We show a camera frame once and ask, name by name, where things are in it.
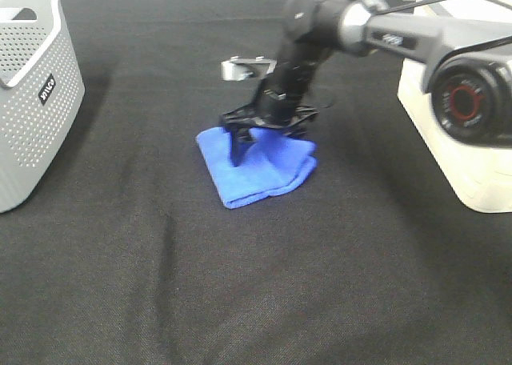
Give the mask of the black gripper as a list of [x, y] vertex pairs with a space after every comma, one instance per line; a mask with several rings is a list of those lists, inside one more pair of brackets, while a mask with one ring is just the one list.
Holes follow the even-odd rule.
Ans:
[[250, 128], [277, 130], [284, 135], [301, 135], [306, 124], [318, 116], [314, 106], [302, 105], [302, 96], [278, 93], [269, 87], [268, 78], [258, 85], [252, 100], [222, 114], [219, 125], [230, 132], [230, 161], [239, 166], [255, 139]]

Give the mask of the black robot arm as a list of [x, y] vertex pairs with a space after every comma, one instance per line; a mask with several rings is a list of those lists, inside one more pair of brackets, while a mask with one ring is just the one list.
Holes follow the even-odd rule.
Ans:
[[317, 111], [303, 104], [316, 70], [340, 51], [365, 57], [382, 50], [424, 66], [421, 92], [439, 126], [470, 146], [511, 144], [511, 26], [506, 22], [420, 16], [385, 0], [287, 0], [282, 40], [267, 58], [232, 58], [232, 79], [258, 78], [252, 100], [223, 114], [230, 160], [242, 162], [250, 130], [297, 138]]

